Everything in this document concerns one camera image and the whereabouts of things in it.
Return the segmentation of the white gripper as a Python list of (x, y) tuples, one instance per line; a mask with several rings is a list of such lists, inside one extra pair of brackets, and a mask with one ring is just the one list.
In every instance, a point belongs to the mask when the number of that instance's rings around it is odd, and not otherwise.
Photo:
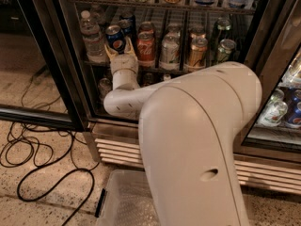
[(126, 36), (126, 45), (124, 54), (119, 55), (117, 51), (109, 45), (105, 45), (104, 49), (111, 60), (111, 73), (113, 76), (113, 89), (133, 90), (138, 89), (137, 82), (138, 62), (132, 40)]

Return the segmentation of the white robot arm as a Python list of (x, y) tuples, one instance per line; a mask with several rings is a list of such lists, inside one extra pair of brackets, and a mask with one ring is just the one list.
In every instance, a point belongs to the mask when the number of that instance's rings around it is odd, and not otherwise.
[(261, 82), (227, 61), (147, 87), (131, 44), (106, 51), (105, 111), (138, 122), (142, 161), (161, 226), (249, 226), (233, 142), (261, 104)]

